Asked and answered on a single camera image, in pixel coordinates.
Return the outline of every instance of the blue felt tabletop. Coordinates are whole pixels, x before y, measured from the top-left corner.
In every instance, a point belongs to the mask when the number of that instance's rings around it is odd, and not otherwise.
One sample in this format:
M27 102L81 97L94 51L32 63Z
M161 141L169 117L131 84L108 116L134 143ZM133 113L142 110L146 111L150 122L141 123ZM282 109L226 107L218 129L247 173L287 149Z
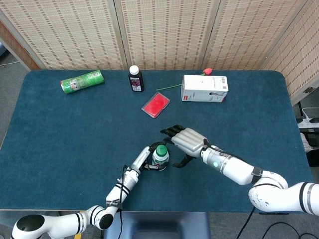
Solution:
M102 71L105 83L65 94L60 81L90 71L32 71L25 77L0 150L1 209L84 210L105 197L163 128L180 124L211 144L274 171L289 185L312 181L285 79L275 71L214 71L227 76L223 103L182 102L180 87L153 119L141 107L155 89L200 71L143 71L132 92L127 71ZM171 149L170 162L184 154ZM144 171L124 202L128 211L248 212L250 185L239 186L202 160L185 168Z

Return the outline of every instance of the white box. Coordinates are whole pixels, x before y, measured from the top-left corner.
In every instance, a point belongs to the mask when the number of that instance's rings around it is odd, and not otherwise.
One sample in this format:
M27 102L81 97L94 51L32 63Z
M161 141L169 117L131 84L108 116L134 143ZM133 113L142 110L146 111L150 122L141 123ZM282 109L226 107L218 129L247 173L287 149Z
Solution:
M228 92L226 76L184 75L182 101L222 102Z

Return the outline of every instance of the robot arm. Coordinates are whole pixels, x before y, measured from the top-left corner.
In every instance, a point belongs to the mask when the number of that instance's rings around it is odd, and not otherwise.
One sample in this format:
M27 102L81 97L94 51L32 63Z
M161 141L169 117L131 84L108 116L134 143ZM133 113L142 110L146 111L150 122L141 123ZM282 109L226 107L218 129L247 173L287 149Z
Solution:
M184 167L190 160L201 157L205 164L239 185L252 183L248 196L261 211L301 211L319 216L319 184L302 182L288 187L279 174L254 167L240 157L210 145L206 137L190 128L175 125L161 132L169 136L164 141L186 153L184 160L173 164L174 167Z
M149 155L160 144L166 143L157 142L145 147L131 167L127 167L123 179L118 179L117 184L106 197L105 209L101 206L93 206L85 212L60 217L25 216L15 223L11 239L38 239L44 233L48 233L52 239L63 239L84 232L87 225L94 225L101 230L107 229L112 224L115 213L122 209L122 203L137 184L140 173L143 170L159 171L167 166L168 163L160 166L148 163Z

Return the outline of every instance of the green can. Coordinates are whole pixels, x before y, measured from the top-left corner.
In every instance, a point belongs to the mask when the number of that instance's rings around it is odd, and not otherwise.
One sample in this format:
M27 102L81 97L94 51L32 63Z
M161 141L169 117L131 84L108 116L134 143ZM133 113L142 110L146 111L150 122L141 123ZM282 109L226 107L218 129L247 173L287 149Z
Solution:
M60 81L62 90L69 94L89 86L97 85L104 82L104 78L100 70L92 71L82 76L69 78Z

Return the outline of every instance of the small plastic bottle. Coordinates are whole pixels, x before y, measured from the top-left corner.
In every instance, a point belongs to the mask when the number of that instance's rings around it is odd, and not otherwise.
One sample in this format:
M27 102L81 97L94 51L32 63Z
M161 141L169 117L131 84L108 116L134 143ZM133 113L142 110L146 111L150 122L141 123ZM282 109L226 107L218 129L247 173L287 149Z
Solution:
M142 92L144 90L143 76L137 66L130 67L129 79L132 91Z
M157 146L156 150L153 152L152 156L152 164L153 165L163 165L164 163L168 162L169 160L169 153L165 145Z

